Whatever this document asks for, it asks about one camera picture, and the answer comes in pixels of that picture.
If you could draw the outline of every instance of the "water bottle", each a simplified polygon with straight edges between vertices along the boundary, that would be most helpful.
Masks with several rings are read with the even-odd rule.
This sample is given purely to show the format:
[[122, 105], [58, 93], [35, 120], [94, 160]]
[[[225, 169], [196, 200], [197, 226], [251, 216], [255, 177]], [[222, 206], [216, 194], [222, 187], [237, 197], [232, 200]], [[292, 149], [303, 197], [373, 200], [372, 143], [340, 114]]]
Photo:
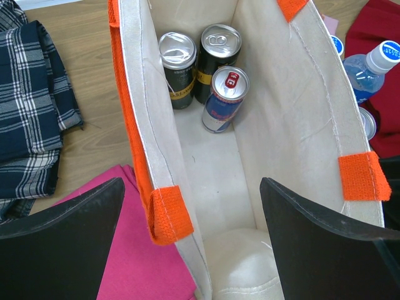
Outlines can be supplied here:
[[385, 74], [400, 62], [400, 45], [384, 41], [367, 55], [347, 57], [344, 69], [350, 79], [357, 103], [363, 103], [375, 95], [383, 86]]

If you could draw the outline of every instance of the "plaid shirt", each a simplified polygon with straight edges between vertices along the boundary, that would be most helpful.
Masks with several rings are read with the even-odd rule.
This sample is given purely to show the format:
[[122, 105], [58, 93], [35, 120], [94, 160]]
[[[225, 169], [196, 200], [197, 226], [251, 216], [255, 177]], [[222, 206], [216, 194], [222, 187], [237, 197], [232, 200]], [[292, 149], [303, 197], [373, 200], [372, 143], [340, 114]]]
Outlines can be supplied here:
[[63, 62], [45, 28], [0, 0], [0, 222], [54, 193], [61, 131], [81, 125]]

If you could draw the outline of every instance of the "red bull can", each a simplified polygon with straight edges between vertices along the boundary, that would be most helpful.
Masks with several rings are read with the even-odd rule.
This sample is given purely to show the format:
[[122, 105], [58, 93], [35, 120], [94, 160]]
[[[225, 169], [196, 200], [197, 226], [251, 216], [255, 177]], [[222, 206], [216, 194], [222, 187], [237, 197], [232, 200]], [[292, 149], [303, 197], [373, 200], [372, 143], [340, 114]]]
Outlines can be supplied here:
[[211, 95], [202, 114], [204, 127], [212, 133], [225, 131], [249, 91], [249, 78], [238, 67], [218, 69], [211, 81]]

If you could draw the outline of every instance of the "bag bottom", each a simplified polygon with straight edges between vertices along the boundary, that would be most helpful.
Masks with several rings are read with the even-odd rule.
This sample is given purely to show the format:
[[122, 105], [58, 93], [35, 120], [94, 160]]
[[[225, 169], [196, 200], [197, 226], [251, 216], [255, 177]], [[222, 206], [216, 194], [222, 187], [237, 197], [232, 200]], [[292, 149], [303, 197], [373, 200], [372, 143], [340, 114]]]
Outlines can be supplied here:
[[203, 109], [194, 99], [186, 109], [174, 111], [202, 238], [256, 228], [234, 128], [207, 131], [201, 122]]

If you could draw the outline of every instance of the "red fabric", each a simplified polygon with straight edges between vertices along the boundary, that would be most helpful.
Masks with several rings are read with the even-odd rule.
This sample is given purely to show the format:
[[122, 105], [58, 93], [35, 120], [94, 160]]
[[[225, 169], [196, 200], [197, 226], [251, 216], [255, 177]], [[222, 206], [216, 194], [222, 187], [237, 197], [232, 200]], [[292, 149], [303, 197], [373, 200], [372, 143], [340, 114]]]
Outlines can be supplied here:
[[[367, 54], [385, 40], [400, 43], [400, 5], [369, 0], [346, 36], [346, 57]], [[378, 132], [370, 140], [381, 158], [400, 155], [400, 64], [391, 69], [382, 89], [361, 106], [375, 117]]]
[[97, 300], [195, 300], [196, 285], [175, 245], [151, 241], [132, 167], [112, 167], [58, 203], [116, 177], [125, 197]]

